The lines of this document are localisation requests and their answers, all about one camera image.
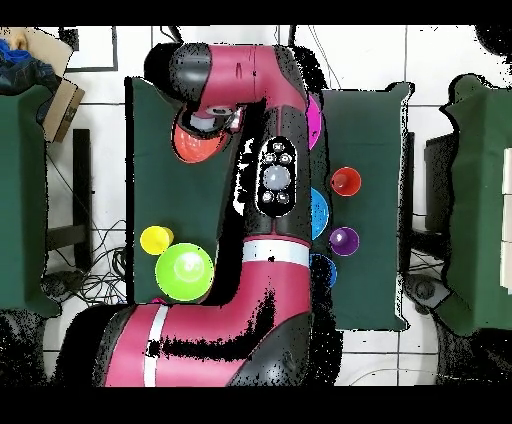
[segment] green table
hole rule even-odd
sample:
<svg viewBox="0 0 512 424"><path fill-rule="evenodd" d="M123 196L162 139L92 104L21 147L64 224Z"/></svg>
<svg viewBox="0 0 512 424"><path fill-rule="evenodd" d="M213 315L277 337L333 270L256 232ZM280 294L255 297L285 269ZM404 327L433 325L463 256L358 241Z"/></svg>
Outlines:
<svg viewBox="0 0 512 424"><path fill-rule="evenodd" d="M0 96L0 309L28 309L44 317L60 312L40 285L46 263L46 142L35 117L49 97L39 86Z"/></svg>
<svg viewBox="0 0 512 424"><path fill-rule="evenodd" d="M134 108L134 296L136 303L167 298L156 284L157 256L145 253L140 235L160 225L174 233L174 243L194 243L215 259L217 224L229 171L230 148L198 164L185 164L171 146L178 110L154 87L133 78Z"/></svg>
<svg viewBox="0 0 512 424"><path fill-rule="evenodd" d="M454 93L446 108L459 127L446 274L453 294L436 312L460 336L482 328L512 330L512 296L500 286L503 151L512 147L512 91L466 75Z"/></svg>
<svg viewBox="0 0 512 424"><path fill-rule="evenodd" d="M142 250L140 234L150 225L167 226L175 242L196 243L214 258L231 152L228 149L196 165L180 162L170 145L177 110L150 84L137 78L132 81L134 293L137 303L146 303L165 296L155 281L157 258ZM401 113L409 91L403 83L389 91L324 92L328 137L323 131L311 154L312 186L329 197L331 171L341 166L356 168L363 180L356 196L332 197L330 226L351 226L361 237L356 254L335 258L338 281L332 295L338 328L405 328L396 316L395 299ZM327 231L315 240L312 251L328 253L326 238Z"/></svg>
<svg viewBox="0 0 512 424"><path fill-rule="evenodd" d="M406 328L398 316L397 214L400 154L405 131L403 111L410 86L388 91L334 91L324 94L327 135L322 132L311 155L311 184L329 198L332 219L312 251L329 255L337 267L333 312L340 329ZM325 145L330 166L322 167ZM330 177L340 167L355 168L362 185L352 197L338 196ZM352 256L330 254L331 230L348 226L359 234Z"/></svg>

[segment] round button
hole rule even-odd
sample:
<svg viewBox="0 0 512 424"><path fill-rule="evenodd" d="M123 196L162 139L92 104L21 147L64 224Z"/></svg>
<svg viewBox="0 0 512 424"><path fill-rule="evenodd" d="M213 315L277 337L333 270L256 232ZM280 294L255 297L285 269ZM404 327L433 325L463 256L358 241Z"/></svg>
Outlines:
<svg viewBox="0 0 512 424"><path fill-rule="evenodd" d="M262 200L264 203L270 203L273 198L274 195L270 191L266 191L265 193L263 193Z"/></svg>
<svg viewBox="0 0 512 424"><path fill-rule="evenodd" d="M270 166L263 172L263 185L268 190L283 190L290 185L290 182L290 172L283 166Z"/></svg>
<svg viewBox="0 0 512 424"><path fill-rule="evenodd" d="M290 200L290 199L286 193L279 193L277 195L277 201L279 203L286 204L286 203L288 203L288 200Z"/></svg>
<svg viewBox="0 0 512 424"><path fill-rule="evenodd" d="M281 153L284 150L284 144L283 143L274 143L272 145L272 148L274 149L274 152Z"/></svg>
<svg viewBox="0 0 512 424"><path fill-rule="evenodd" d="M279 156L279 162L281 162L283 165L288 165L291 161L292 157L287 153L283 153L281 156Z"/></svg>
<svg viewBox="0 0 512 424"><path fill-rule="evenodd" d="M274 163L275 160L276 160L276 155L274 153L267 153L265 155L265 159L264 159L265 164L270 165L271 163Z"/></svg>

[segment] yellow cup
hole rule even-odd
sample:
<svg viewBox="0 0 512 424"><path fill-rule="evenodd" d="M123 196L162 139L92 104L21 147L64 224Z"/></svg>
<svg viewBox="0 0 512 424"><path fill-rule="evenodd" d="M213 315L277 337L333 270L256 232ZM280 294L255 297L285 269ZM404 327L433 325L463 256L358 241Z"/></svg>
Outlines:
<svg viewBox="0 0 512 424"><path fill-rule="evenodd" d="M142 249L150 255L161 255L171 245L174 234L169 228L152 226L146 228L140 235Z"/></svg>

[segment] cardboard box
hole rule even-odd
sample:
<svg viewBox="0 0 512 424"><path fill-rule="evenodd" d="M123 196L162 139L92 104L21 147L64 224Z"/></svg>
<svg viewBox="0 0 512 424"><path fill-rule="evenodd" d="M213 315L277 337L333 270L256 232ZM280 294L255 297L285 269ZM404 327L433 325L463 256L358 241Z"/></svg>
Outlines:
<svg viewBox="0 0 512 424"><path fill-rule="evenodd" d="M8 38L16 32L23 32L27 38L29 53L42 62L52 65L53 72L63 77L73 53L66 43L35 28L0 27L0 37ZM46 141L62 142L85 92L70 81L62 79L43 122Z"/></svg>

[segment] control buttons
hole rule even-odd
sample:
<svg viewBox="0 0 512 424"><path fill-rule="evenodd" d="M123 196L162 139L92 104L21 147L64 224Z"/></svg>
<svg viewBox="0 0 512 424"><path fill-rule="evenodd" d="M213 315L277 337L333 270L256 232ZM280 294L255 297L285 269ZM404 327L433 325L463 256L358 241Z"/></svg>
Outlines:
<svg viewBox="0 0 512 424"><path fill-rule="evenodd" d="M283 143L274 143L272 145L272 148L274 149L274 152L281 153L284 150L284 144Z"/></svg>
<svg viewBox="0 0 512 424"><path fill-rule="evenodd" d="M290 201L290 196L288 196L286 193L278 193L277 194L277 201L283 205L288 203Z"/></svg>
<svg viewBox="0 0 512 424"><path fill-rule="evenodd" d="M281 162L283 165L289 165L292 161L292 157L288 153L283 153L281 156L279 156L279 162Z"/></svg>
<svg viewBox="0 0 512 424"><path fill-rule="evenodd" d="M276 155L274 153L267 153L263 161L265 165L270 165L276 161Z"/></svg>
<svg viewBox="0 0 512 424"><path fill-rule="evenodd" d="M274 195L270 191L266 191L263 193L263 196L261 196L261 200L263 200L264 203L270 203L274 199Z"/></svg>
<svg viewBox="0 0 512 424"><path fill-rule="evenodd" d="M277 136L264 143L258 157L256 207L269 217L283 217L296 203L297 150Z"/></svg>
<svg viewBox="0 0 512 424"><path fill-rule="evenodd" d="M290 171L283 166L269 166L263 172L263 185L267 190L284 190L290 185L290 182Z"/></svg>

